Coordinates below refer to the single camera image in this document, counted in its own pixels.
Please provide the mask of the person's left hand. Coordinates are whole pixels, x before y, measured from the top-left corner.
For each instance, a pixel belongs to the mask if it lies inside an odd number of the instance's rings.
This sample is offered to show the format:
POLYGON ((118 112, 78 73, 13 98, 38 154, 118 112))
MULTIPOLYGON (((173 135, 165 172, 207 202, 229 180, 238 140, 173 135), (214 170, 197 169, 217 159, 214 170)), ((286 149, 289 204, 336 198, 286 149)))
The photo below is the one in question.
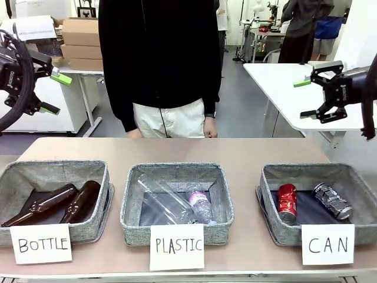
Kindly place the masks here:
POLYGON ((204 120, 204 136, 205 138, 217 138, 218 131, 216 121, 213 117, 206 117, 204 120))

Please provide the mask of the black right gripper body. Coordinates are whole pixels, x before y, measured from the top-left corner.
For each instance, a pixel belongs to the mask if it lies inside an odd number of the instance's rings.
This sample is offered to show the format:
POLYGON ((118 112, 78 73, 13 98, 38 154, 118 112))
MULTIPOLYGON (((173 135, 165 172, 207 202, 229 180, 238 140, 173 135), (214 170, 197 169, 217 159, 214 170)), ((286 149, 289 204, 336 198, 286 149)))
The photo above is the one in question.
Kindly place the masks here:
POLYGON ((323 87, 324 104, 347 106, 361 103, 369 68, 370 66, 354 68, 331 78, 323 87))

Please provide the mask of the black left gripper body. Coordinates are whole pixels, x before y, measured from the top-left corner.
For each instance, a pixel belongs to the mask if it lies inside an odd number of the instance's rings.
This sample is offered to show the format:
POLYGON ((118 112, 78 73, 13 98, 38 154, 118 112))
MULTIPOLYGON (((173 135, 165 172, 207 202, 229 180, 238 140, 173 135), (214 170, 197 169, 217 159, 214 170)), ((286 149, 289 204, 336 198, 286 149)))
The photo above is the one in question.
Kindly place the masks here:
POLYGON ((35 92, 35 67, 25 44, 1 44, 1 91, 28 103, 35 92))

